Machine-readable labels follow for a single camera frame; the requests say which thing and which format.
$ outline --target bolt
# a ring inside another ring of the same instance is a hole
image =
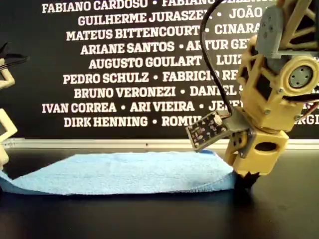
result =
[[[295,116],[295,121],[298,121],[301,119],[301,116]]]

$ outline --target black cable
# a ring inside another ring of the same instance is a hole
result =
[[[310,102],[319,100],[319,94],[308,94],[302,96],[284,96],[283,99],[288,101]]]
[[[232,107],[230,105],[229,100],[227,99],[226,92],[221,84],[221,81],[220,81],[219,77],[216,75],[213,64],[211,62],[211,59],[210,59],[209,54],[208,54],[207,49],[206,49],[206,40],[205,40],[205,30],[206,30],[206,25],[207,25],[207,22],[209,20],[209,17],[223,1],[224,0],[217,0],[207,10],[206,14],[204,15],[203,21],[200,25],[200,45],[201,45],[201,50],[202,50],[202,54],[204,57],[204,61],[205,61],[206,65],[210,71],[211,76],[214,78],[214,82],[220,91],[223,102],[227,106],[228,112],[230,113],[230,115],[232,115]]]
[[[7,53],[8,44],[9,44],[9,43],[6,42],[6,43],[0,48],[0,58],[3,58],[4,60],[6,60],[6,59],[11,59],[11,58],[17,58],[17,59],[20,59],[20,60],[16,60],[16,61],[9,62],[9,63],[5,63],[5,64],[1,65],[1,66],[0,66],[0,71],[6,69],[6,68],[8,68],[8,67],[11,67],[11,66],[15,66],[15,65],[18,65],[18,64],[22,64],[22,63],[28,61],[28,59],[29,59],[28,56],[24,56],[24,55],[21,55],[21,54]]]

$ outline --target blue microfiber cloth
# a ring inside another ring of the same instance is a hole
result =
[[[197,193],[233,189],[233,168],[215,152],[79,154],[11,180],[4,192],[28,195]]]

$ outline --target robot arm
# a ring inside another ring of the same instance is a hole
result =
[[[7,43],[0,49],[0,73],[3,80],[0,80],[0,89],[8,88],[15,84],[14,78],[10,73],[8,67],[24,63],[28,60],[28,57],[20,54],[6,53]],[[21,60],[6,63],[5,60],[9,58],[21,58]],[[0,109],[0,170],[3,170],[3,166],[8,162],[9,158],[1,143],[7,140],[9,137],[17,132],[17,128],[6,114],[4,109]]]
[[[224,160],[245,188],[272,171],[304,104],[314,103],[304,116],[318,106],[319,95],[312,94],[319,83],[315,12],[315,0],[278,0],[267,8],[237,74],[243,107],[227,116],[211,112],[186,128],[195,151],[229,137]]]

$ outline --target beige plastic bracket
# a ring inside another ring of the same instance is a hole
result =
[[[0,59],[0,66],[4,64],[4,59]],[[3,69],[0,71],[4,80],[0,80],[0,89],[8,88],[15,84],[14,78],[8,69]]]
[[[255,138],[247,156],[242,158],[237,154],[232,164],[234,170],[242,176],[247,173],[259,173],[261,176],[269,174],[288,143],[289,137],[283,131],[269,134],[254,128],[254,132]]]
[[[10,138],[17,132],[17,128],[6,114],[4,109],[0,109],[0,123],[6,129],[6,132],[0,135],[0,143]],[[9,157],[4,150],[4,147],[0,144],[0,170],[3,170],[3,166],[8,163]]]
[[[225,153],[225,162],[232,166],[236,160],[238,150],[245,147],[246,144],[246,131],[233,133],[229,138],[228,146]]]
[[[280,49],[315,49],[318,43],[314,39],[305,41],[305,36],[316,31],[316,14],[311,9],[311,3],[315,0],[285,0],[279,1],[285,15],[285,32],[282,37]],[[298,29],[301,21],[306,18],[308,24],[302,29]],[[296,41],[296,38],[303,37],[303,40]]]

